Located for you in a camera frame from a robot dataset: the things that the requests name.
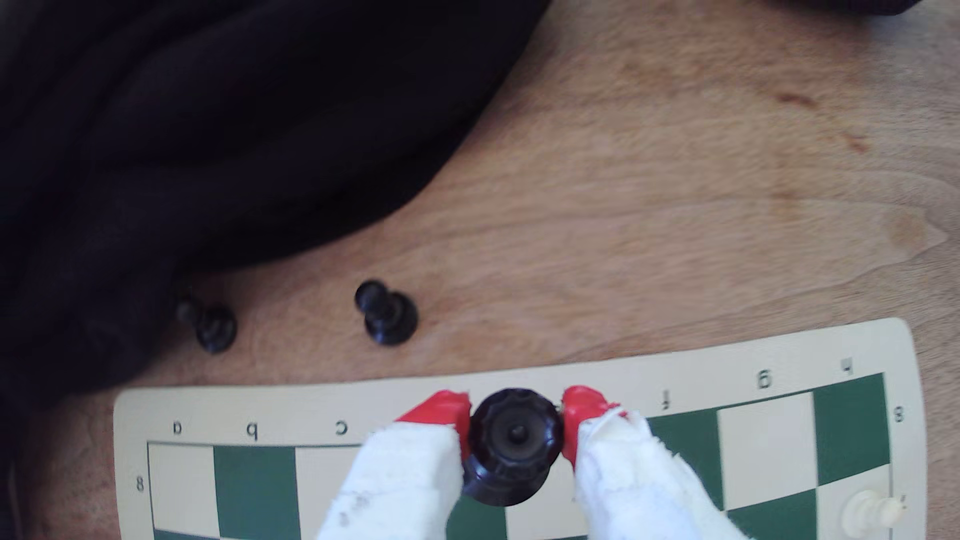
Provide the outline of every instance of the cream square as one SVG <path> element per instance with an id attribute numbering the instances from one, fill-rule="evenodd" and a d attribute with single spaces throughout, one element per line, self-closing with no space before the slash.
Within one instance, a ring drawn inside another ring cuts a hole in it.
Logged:
<path id="1" fill-rule="evenodd" d="M 890 497 L 890 465 L 882 465 L 817 488 L 817 540 L 850 540 L 840 527 L 840 514 L 851 497 L 866 489 Z M 885 528 L 871 532 L 864 536 L 864 540 L 886 540 L 889 537 L 890 529 Z"/>
<path id="2" fill-rule="evenodd" d="M 359 448 L 297 448 L 300 538 L 316 538 Z"/>
<path id="3" fill-rule="evenodd" d="M 150 444 L 154 528 L 220 537 L 212 446 Z"/>
<path id="4" fill-rule="evenodd" d="M 817 487 L 810 393 L 725 408 L 717 416 L 727 510 Z"/>

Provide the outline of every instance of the white cloth wrapping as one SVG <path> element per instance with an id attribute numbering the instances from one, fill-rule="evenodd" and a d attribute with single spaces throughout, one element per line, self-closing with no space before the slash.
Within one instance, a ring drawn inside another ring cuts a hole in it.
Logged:
<path id="1" fill-rule="evenodd" d="M 318 540 L 444 540 L 464 469 L 452 426 L 394 422 L 370 436 Z"/>
<path id="2" fill-rule="evenodd" d="M 576 498 L 590 540 L 746 540 L 717 510 L 693 469 L 636 412 L 580 425 Z"/>

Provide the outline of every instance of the green square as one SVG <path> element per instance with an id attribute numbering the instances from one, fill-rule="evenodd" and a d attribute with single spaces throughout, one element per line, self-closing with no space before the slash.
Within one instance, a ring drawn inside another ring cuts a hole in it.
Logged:
<path id="1" fill-rule="evenodd" d="M 213 447 L 220 535 L 300 540 L 297 459 L 291 447 Z"/>
<path id="2" fill-rule="evenodd" d="M 215 540 L 206 536 L 191 536 L 190 534 L 180 534 L 179 532 L 170 532 L 169 530 L 154 529 L 154 540 Z"/>
<path id="3" fill-rule="evenodd" d="M 818 484 L 890 463 L 883 374 L 813 391 Z"/>
<path id="4" fill-rule="evenodd" d="M 446 540 L 507 540 L 507 510 L 464 495 L 446 520 Z"/>
<path id="5" fill-rule="evenodd" d="M 816 540 L 817 490 L 730 510 L 727 517 L 757 540 Z"/>
<path id="6" fill-rule="evenodd" d="M 720 470 L 720 429 L 716 409 L 694 410 L 649 418 L 650 431 L 667 449 L 679 454 L 696 471 L 717 508 L 723 508 Z"/>

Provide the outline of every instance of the black chess pawn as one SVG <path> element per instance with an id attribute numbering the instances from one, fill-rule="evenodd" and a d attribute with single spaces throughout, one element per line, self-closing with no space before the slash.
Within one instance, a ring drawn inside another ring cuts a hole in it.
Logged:
<path id="1" fill-rule="evenodd" d="M 367 333 L 381 345 L 398 345 L 417 329 L 417 307 L 403 293 L 389 290 L 383 282 L 363 282 L 353 296 L 364 315 Z"/>
<path id="2" fill-rule="evenodd" d="M 200 346 L 212 355 L 229 349 L 237 337 L 237 318 L 232 309 L 221 304 L 204 307 L 192 295 L 177 301 L 177 319 L 193 327 Z"/>
<path id="3" fill-rule="evenodd" d="M 564 421 L 550 400 L 526 388 L 491 394 L 470 417 L 464 494 L 513 506 L 540 490 L 564 446 Z"/>

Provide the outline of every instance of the white chess piece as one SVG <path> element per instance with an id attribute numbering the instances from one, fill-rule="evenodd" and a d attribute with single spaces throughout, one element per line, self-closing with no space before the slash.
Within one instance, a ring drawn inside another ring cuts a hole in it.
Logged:
<path id="1" fill-rule="evenodd" d="M 847 501 L 840 525 L 850 538 L 863 538 L 874 530 L 891 528 L 903 515 L 903 504 L 876 491 L 861 491 Z"/>

